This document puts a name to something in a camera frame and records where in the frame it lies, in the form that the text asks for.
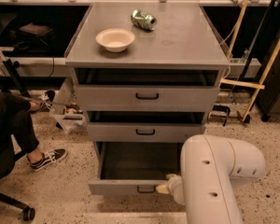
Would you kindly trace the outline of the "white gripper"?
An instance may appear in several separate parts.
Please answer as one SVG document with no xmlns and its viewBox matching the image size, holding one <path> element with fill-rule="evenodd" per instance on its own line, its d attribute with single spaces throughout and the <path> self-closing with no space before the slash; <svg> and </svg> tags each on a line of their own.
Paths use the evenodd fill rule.
<svg viewBox="0 0 280 224">
<path fill-rule="evenodd" d="M 164 184 L 158 185 L 156 187 L 157 192 L 161 194 L 170 193 L 178 204 L 184 205 L 185 200 L 182 177 L 176 174 L 168 174 L 166 175 L 166 178 L 168 179 L 167 188 Z"/>
</svg>

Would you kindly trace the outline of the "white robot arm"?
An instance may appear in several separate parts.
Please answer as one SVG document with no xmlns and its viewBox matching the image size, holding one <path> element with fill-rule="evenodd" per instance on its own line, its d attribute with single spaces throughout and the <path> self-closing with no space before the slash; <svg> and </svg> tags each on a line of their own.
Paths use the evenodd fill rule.
<svg viewBox="0 0 280 224">
<path fill-rule="evenodd" d="M 182 146 L 180 169 L 157 192 L 185 206 L 188 224 L 244 224 L 232 187 L 259 179 L 265 159 L 246 141 L 198 134 Z"/>
</svg>

